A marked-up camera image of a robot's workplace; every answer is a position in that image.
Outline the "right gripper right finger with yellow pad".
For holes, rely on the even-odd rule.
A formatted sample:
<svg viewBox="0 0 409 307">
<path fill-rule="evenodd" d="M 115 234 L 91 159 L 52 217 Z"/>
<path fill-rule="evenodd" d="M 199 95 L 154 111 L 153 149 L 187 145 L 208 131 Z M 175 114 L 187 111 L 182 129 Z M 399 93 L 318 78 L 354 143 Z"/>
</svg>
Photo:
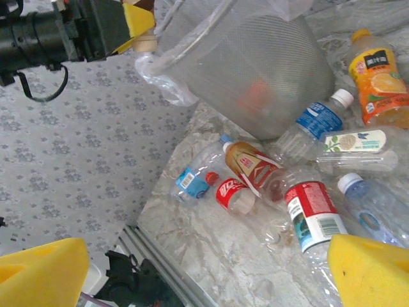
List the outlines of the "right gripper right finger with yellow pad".
<svg viewBox="0 0 409 307">
<path fill-rule="evenodd" d="M 408 306 L 408 250 L 335 235 L 328 266 L 344 306 Z"/>
</svg>

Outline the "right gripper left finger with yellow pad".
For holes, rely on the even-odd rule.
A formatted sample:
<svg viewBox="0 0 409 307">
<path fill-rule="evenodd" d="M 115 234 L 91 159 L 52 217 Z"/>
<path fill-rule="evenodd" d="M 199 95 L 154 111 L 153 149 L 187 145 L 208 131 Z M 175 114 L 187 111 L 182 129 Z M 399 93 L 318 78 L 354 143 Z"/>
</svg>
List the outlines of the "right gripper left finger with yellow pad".
<svg viewBox="0 0 409 307">
<path fill-rule="evenodd" d="M 89 269 L 81 238 L 1 257 L 1 306 L 76 306 Z"/>
</svg>

